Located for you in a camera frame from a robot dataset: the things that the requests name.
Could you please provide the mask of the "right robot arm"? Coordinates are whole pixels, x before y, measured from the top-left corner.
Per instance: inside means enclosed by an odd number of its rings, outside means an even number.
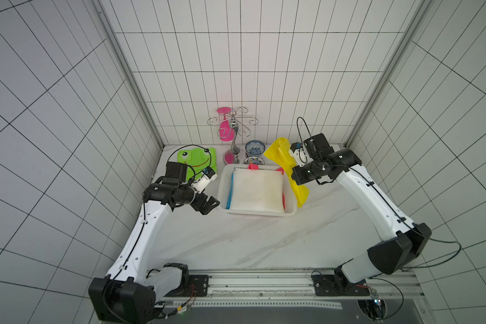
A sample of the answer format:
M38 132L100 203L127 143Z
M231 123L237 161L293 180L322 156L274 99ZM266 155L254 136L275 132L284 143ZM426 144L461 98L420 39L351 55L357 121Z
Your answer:
M376 185L361 160L348 148L334 151L329 147L305 155L301 148L291 148L295 160L292 179L297 185L318 182L327 176L338 182L366 212L381 242L334 270L336 285L342 290L376 275L390 275L402 269L422 253L431 230L416 224Z

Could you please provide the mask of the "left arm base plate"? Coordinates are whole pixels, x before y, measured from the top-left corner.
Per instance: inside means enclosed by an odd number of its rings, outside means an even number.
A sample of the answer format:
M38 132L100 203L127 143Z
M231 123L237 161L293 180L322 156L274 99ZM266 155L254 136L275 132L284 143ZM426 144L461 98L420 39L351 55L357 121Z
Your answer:
M187 283L166 294L166 297L206 297L209 287L208 275L189 275Z

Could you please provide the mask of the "blue raincoat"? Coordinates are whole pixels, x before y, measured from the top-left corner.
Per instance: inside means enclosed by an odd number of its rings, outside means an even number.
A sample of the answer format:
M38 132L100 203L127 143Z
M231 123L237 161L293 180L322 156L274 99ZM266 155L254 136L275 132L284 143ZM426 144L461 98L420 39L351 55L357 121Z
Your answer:
M226 203L227 210L231 208L233 192L234 192L234 172L231 174L231 178L230 178L230 188L229 188L229 194Z

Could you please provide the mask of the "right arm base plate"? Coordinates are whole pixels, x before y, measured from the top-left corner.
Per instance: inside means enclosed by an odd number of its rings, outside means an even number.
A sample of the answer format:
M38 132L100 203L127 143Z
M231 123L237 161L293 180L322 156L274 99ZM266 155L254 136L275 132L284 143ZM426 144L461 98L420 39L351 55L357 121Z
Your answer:
M323 297L366 297L370 290L364 286L365 281L348 283L345 279L336 278L335 275L321 274L316 271L310 275L316 296Z

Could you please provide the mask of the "pink bunny raincoat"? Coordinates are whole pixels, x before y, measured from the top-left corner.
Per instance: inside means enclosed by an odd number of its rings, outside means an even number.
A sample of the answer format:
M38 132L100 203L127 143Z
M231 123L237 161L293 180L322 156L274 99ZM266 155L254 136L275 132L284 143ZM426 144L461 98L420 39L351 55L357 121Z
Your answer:
M277 170L266 170L260 166L249 165L252 186L251 201L257 211L283 213L283 174Z

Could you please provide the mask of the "green frog raincoat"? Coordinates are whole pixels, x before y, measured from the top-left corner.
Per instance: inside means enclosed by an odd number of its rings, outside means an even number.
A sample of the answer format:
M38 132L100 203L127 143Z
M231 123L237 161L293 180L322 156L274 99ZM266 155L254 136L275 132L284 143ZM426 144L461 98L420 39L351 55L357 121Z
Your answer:
M182 149L177 153L177 162L183 163L191 166L190 169L187 167L186 179L191 178L199 179L202 176L202 171L206 167L211 167L217 174L217 162L216 162L216 149L213 147L209 148L192 148L192 149Z

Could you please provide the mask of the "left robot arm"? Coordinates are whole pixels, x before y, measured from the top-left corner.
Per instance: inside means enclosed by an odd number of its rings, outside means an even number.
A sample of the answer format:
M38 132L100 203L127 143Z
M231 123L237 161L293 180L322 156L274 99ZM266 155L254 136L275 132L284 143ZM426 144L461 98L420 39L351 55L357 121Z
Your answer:
M148 323L167 319L192 306L196 297L206 293L205 275L190 276L188 266L167 263L161 269L149 268L149 256L164 221L178 207L191 206L207 215L220 202L204 193L217 178L206 166L201 177L188 178L191 166L169 162L165 175L143 192L140 215L122 252L102 278L94 278L89 297L100 321Z

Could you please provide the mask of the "yellow raincoat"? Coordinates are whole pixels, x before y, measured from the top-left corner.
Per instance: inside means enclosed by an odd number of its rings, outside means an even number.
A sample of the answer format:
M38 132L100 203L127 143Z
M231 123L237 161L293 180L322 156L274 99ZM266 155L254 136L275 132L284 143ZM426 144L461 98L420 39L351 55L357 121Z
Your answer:
M288 139L279 137L264 152L264 156L280 166L288 176L290 187L296 197L296 204L301 208L309 198L310 190L305 185L297 185L293 180L293 168L298 165L293 156L290 155L290 142Z

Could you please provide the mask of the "white raincoat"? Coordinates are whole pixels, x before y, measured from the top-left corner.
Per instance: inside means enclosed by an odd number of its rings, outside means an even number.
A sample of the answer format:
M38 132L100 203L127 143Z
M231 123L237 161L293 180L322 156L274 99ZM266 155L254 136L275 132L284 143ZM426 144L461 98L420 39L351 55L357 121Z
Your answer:
M235 169L228 209L259 213L284 213L281 171Z

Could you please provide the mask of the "white plastic perforated basket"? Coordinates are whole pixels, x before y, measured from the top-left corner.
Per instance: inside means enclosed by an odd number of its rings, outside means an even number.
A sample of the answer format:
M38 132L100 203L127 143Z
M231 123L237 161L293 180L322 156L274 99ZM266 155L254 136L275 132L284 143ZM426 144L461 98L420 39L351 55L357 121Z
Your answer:
M296 197L294 196L292 189L290 187L288 176L278 166L260 166L260 167L266 170L277 170L282 172L284 213L259 213L259 212L252 212L252 211L236 211L236 210L229 210L229 209L227 210L226 203L230 191L229 187L230 187L231 174L235 169L248 169L248 167L249 165L243 165L243 164L225 166L224 171L220 177L220 187L217 195L217 198L221 202L220 205L221 210L225 211L226 213L232 213L232 214L259 215L259 216L270 216L270 217L288 217L294 215L297 212L298 207L296 204Z

